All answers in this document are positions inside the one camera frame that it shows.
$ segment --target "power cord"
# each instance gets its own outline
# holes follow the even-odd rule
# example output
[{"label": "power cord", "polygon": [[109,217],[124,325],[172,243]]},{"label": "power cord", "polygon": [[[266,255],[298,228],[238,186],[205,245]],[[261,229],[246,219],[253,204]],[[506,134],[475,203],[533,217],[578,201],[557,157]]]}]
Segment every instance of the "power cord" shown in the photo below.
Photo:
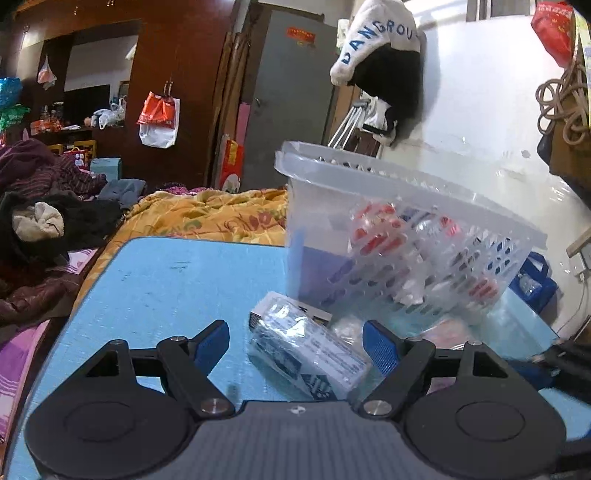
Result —
[{"label": "power cord", "polygon": [[578,313],[579,313],[579,311],[581,310],[581,307],[583,306],[583,299],[584,299],[584,297],[585,297],[585,292],[588,292],[588,291],[589,291],[589,288],[588,288],[588,286],[587,286],[586,279],[583,279],[583,293],[581,294],[581,301],[579,302],[579,306],[578,306],[577,310],[575,311],[575,313],[573,313],[572,317],[571,317],[571,318],[569,318],[569,319],[566,321],[566,323],[565,323],[565,324],[564,324],[562,327],[560,327],[560,328],[557,330],[556,334],[560,335],[560,331],[561,331],[561,330],[562,330],[564,327],[566,327],[566,326],[567,326],[567,325],[568,325],[568,324],[569,324],[569,323],[570,323],[570,322],[571,322],[571,321],[572,321],[572,320],[573,320],[573,319],[574,319],[574,318],[577,316],[577,314],[578,314]]}]

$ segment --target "blue tabletop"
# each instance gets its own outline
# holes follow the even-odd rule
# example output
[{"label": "blue tabletop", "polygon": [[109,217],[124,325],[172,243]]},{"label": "blue tabletop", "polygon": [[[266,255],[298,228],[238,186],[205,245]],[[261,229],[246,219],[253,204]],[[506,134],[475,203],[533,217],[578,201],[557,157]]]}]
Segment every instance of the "blue tabletop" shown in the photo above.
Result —
[{"label": "blue tabletop", "polygon": [[[230,327],[230,348],[209,378],[236,405],[242,400],[304,400],[276,377],[268,381],[248,362],[248,314],[270,291],[285,292],[286,251],[265,245],[172,238],[127,243],[70,319],[29,396],[8,458],[8,480],[35,480],[22,425],[28,415],[107,341],[124,338],[131,348],[151,348],[172,335],[192,337],[213,320]],[[501,355],[525,358],[550,346],[550,328],[508,290],[479,337]],[[157,379],[141,383],[161,390]],[[583,436],[591,409],[555,391],[544,391],[563,416],[569,437]]]}]

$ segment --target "red paper bag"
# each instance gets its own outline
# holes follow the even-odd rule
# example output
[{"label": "red paper bag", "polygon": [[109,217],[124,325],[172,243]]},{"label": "red paper bag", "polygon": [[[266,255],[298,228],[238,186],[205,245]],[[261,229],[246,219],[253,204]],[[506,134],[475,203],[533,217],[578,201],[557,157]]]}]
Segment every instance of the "red paper bag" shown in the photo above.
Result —
[{"label": "red paper bag", "polygon": [[570,19],[573,7],[566,2],[540,2],[535,8],[531,26],[546,51],[556,63],[566,68],[573,57],[570,41]]}]

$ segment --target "yellow bedspread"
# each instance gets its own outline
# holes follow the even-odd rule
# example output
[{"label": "yellow bedspread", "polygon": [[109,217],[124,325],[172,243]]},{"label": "yellow bedspread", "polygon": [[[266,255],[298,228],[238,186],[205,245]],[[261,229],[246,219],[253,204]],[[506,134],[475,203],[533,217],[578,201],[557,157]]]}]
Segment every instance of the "yellow bedspread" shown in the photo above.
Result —
[{"label": "yellow bedspread", "polygon": [[230,194],[205,190],[195,196],[156,192],[140,200],[86,277],[74,309],[117,251],[132,238],[173,236],[222,242],[283,245],[286,190]]}]

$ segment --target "gray metal door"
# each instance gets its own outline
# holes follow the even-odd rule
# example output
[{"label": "gray metal door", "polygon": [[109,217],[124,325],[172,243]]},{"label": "gray metal door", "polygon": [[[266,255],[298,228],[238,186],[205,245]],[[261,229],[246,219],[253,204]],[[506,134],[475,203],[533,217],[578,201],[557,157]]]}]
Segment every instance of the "gray metal door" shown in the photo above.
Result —
[{"label": "gray metal door", "polygon": [[329,72],[337,59],[335,44],[335,27],[272,13],[246,130],[241,191],[286,182],[273,166],[275,150],[285,140],[322,142],[333,92]]}]

